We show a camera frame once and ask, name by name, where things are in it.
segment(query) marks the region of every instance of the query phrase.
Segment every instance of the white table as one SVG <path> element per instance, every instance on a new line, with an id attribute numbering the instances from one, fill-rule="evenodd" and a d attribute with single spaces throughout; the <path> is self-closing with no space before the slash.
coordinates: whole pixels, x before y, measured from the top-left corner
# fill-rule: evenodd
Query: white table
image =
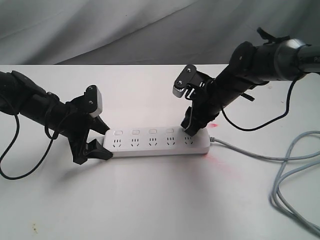
<path id="1" fill-rule="evenodd" d="M 16 70 L 65 102 L 96 84 L 103 98 L 102 119 L 111 127 L 176 126 L 189 101 L 172 86 L 182 65 L 162 66 L 1 66 Z M 199 65 L 216 76 L 225 65 Z M 242 127 L 256 127 L 282 114 L 289 82 L 272 82 L 226 108 Z M 256 132 L 241 132 L 219 116 L 211 136 L 269 156 L 285 155 L 298 134 L 320 130 L 320 77 L 309 75 L 292 93 L 289 115 Z M 15 132 L 12 116 L 0 113 L 0 153 Z M 49 143 L 44 127 L 21 116 L 17 143 L 2 162 L 18 176 L 29 171 Z M 319 150 L 309 137 L 294 155 Z M 291 163 L 288 169 L 298 166 Z M 60 136 L 42 166 L 17 181 L 0 178 L 0 239 L 41 240 L 273 240 L 316 239 L 268 202 L 279 163 L 256 160 L 213 145 L 207 156 L 91 159 L 72 162 Z M 317 167 L 293 176 L 282 192 L 308 220 L 320 223 Z"/>

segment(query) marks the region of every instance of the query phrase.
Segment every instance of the power strip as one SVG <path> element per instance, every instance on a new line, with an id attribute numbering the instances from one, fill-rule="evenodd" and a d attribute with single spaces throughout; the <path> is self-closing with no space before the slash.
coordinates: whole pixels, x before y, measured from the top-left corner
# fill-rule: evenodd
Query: power strip
<path id="1" fill-rule="evenodd" d="M 195 136 L 180 126 L 121 128 L 108 130 L 103 146 L 114 158 L 206 154 L 210 137 L 205 128 Z"/>

